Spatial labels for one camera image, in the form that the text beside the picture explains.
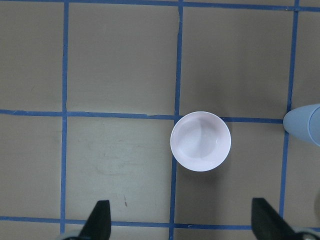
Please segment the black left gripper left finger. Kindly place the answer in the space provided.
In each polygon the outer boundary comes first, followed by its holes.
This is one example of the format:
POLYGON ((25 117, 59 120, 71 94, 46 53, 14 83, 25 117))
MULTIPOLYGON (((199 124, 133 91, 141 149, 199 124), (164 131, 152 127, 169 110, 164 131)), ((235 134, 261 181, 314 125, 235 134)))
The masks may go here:
POLYGON ((111 236, 111 208, 109 200, 99 200, 80 231, 80 240, 109 240, 111 236))

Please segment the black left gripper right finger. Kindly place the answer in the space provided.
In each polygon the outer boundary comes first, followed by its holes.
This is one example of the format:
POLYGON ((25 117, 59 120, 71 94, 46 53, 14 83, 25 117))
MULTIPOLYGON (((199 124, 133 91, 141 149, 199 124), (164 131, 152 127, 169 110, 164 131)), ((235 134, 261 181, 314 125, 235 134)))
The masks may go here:
POLYGON ((257 240, 285 240, 295 234, 275 209, 260 197, 251 201, 251 228, 257 240))

